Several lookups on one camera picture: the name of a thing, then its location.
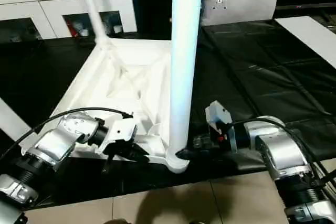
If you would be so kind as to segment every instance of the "floor tile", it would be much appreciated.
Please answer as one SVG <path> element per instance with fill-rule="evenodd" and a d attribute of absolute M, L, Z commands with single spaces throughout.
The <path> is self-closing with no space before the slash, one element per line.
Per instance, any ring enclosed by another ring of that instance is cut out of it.
<path fill-rule="evenodd" d="M 336 169 L 336 158 L 322 161 L 322 163 L 329 172 L 332 172 L 334 169 Z"/>
<path fill-rule="evenodd" d="M 267 172 L 211 181 L 224 224 L 288 224 Z"/>
<path fill-rule="evenodd" d="M 112 219 L 113 198 L 27 211 L 34 224 L 103 224 Z"/>
<path fill-rule="evenodd" d="M 115 197 L 113 218 L 132 224 L 222 223 L 209 182 Z"/>

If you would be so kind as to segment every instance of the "cabinet door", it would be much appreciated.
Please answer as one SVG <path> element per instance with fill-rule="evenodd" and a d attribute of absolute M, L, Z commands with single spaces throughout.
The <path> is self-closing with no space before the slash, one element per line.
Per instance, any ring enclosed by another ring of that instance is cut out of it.
<path fill-rule="evenodd" d="M 94 0 L 107 34 L 136 31 L 132 0 Z M 58 38 L 90 35 L 84 0 L 42 1 L 41 6 Z"/>
<path fill-rule="evenodd" d="M 38 2 L 0 5 L 0 41 L 38 38 L 56 38 Z"/>

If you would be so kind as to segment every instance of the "robotic arm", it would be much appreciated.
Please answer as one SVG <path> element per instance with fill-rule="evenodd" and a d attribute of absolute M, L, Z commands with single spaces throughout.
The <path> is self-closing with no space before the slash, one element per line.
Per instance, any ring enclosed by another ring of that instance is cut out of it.
<path fill-rule="evenodd" d="M 206 108 L 206 117 L 212 138 L 220 142 L 221 152 L 237 152 L 239 148 L 250 147 L 261 153 L 291 224 L 336 224 L 336 206 L 325 196 L 304 153 L 286 131 L 271 123 L 284 125 L 279 119 L 267 116 L 263 118 L 271 122 L 247 122 L 243 130 L 227 128 L 232 122 L 231 115 L 218 102 Z M 76 143 L 94 144 L 97 154 L 108 155 L 103 172 L 108 171 L 116 154 L 148 162 L 148 153 L 133 142 L 136 130 L 133 118 L 117 120 L 108 129 L 103 120 L 86 113 L 64 116 L 56 128 L 46 132 L 14 163 L 8 173 L 0 175 L 0 224 L 27 223 L 22 209 L 36 204 L 39 191 L 71 154 Z M 188 149 L 176 155 L 183 159 L 197 157 Z"/>
<path fill-rule="evenodd" d="M 273 116 L 261 116 L 265 121 L 246 122 L 244 127 L 227 127 L 232 123 L 230 113 L 217 101 L 205 110 L 211 139 L 219 142 L 221 152 L 237 152 L 239 148 L 252 148 L 261 153 L 267 170 L 285 204 L 289 223 L 336 224 L 336 206 L 326 197 L 322 185 L 314 175 L 304 153 L 292 136 L 274 125 L 285 124 Z M 218 154 L 204 150 L 184 149 L 179 158 L 197 159 Z"/>
<path fill-rule="evenodd" d="M 133 143 L 137 127 L 133 118 L 116 120 L 109 129 L 104 121 L 78 112 L 64 116 L 24 156 L 0 175 L 0 224 L 27 223 L 21 209 L 36 204 L 39 191 L 71 154 L 76 143 L 95 144 L 97 154 L 108 155 L 104 172 L 115 154 L 148 161 L 148 153 Z"/>

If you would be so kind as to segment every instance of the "gray cushion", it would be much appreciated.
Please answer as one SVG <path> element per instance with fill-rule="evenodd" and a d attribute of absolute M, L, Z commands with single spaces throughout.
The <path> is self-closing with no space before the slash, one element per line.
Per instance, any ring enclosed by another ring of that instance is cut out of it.
<path fill-rule="evenodd" d="M 277 0 L 203 0 L 202 25 L 271 19 Z"/>

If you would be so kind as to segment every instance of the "black mat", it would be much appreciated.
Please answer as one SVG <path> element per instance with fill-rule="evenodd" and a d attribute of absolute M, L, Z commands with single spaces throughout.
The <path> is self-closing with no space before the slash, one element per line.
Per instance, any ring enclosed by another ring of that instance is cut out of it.
<path fill-rule="evenodd" d="M 10 52 L 0 56 L 0 97 L 30 126 L 35 125 L 50 115 L 93 47 L 90 38 L 0 45 Z M 204 125 L 204 108 L 218 100 L 234 120 L 277 116 L 299 130 L 320 159 L 336 157 L 335 88 L 336 70 L 273 21 L 205 27 L 198 39 L 190 136 Z M 0 137 L 3 152 L 10 140 L 4 134 Z M 68 159 L 47 186 L 40 205 L 265 169 L 258 153 L 250 151 L 191 163 L 183 174 L 157 164 L 115 161 L 111 173 L 102 176 L 102 166 L 101 160 Z"/>

